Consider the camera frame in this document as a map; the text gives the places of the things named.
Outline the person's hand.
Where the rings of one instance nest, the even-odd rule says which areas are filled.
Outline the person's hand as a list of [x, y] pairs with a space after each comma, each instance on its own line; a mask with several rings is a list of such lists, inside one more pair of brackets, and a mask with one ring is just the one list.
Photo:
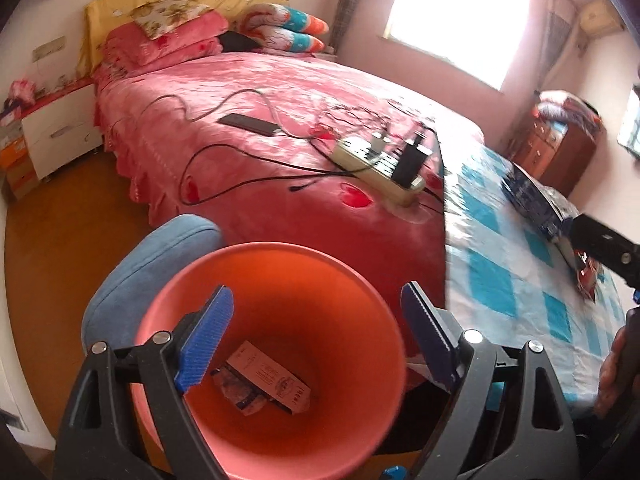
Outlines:
[[596, 403], [594, 404], [594, 414], [597, 418], [605, 418], [606, 414], [615, 404], [620, 390], [615, 385], [618, 361], [626, 344], [626, 328], [621, 327], [612, 342], [611, 351], [602, 363], [600, 369], [600, 382]]

